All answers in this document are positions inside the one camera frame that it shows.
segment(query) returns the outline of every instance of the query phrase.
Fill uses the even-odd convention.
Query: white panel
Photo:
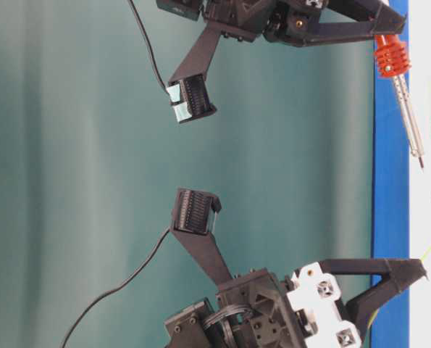
[[[411,97],[426,150],[425,169],[410,162],[410,255],[431,245],[431,1],[410,0]],[[429,281],[416,283],[410,297],[410,345],[431,347],[431,253],[424,260]]]

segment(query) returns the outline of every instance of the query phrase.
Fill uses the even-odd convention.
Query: red screwdriver handle
[[[381,77],[393,78],[409,71],[410,59],[406,42],[397,35],[376,35],[377,50],[374,53]]]

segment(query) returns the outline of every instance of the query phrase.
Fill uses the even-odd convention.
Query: white 3d-printed part
[[[323,273],[319,263],[301,269],[291,278],[296,289],[288,292],[295,312],[303,310],[311,333],[305,339],[308,348],[360,348],[361,339],[355,325],[342,320],[335,301],[341,297],[336,278]]]

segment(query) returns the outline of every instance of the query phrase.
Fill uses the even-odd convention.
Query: screw
[[[331,283],[327,281],[322,281],[320,284],[318,284],[318,293],[322,297],[330,297],[332,293],[334,292]]]

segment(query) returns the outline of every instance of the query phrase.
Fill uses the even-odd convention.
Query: black wire
[[[165,88],[165,83],[162,80],[162,77],[159,73],[159,69],[157,69],[156,58],[154,58],[154,52],[152,51],[152,46],[151,46],[151,42],[149,41],[148,33],[144,28],[144,24],[141,21],[140,15],[138,14],[138,10],[136,9],[135,3],[133,2],[133,0],[127,0],[127,1],[131,7],[131,10],[133,11],[133,14],[135,15],[136,22],[138,23],[138,27],[140,28],[141,34],[143,35],[143,38],[144,38],[144,42],[146,43],[146,47],[148,48],[149,59],[151,60],[152,70],[154,71],[157,82],[159,82],[159,85],[162,87],[164,92],[168,94],[169,92],[167,92],[167,89]]]
[[[164,241],[165,237],[167,236],[167,234],[170,232],[170,229],[167,228],[162,235],[160,236],[159,240],[157,241],[157,244],[155,245],[155,247],[152,249],[151,254],[149,254],[149,256],[144,260],[144,262],[141,264],[140,267],[136,268],[134,270],[134,272],[125,280],[123,281],[117,288],[108,290],[106,292],[104,292],[103,294],[99,295],[98,297],[96,297],[92,303],[90,303],[85,310],[82,312],[82,314],[78,317],[78,319],[73,323],[73,325],[70,327],[69,331],[65,334],[64,339],[62,340],[61,343],[61,347],[60,348],[65,348],[65,345],[67,344],[67,341],[70,338],[70,335],[72,335],[72,332],[75,330],[75,328],[77,327],[77,325],[80,323],[80,321],[83,319],[83,317],[86,315],[86,313],[88,313],[90,311],[90,309],[99,301],[101,301],[102,299],[104,299],[105,297],[108,297],[109,295],[112,295],[116,292],[118,292],[119,290],[122,290],[123,288],[125,288],[133,279],[134,277],[136,277],[149,263],[149,261],[151,261],[151,259],[154,257],[154,255],[157,252],[157,249],[160,247],[160,245],[162,244],[162,242]]]

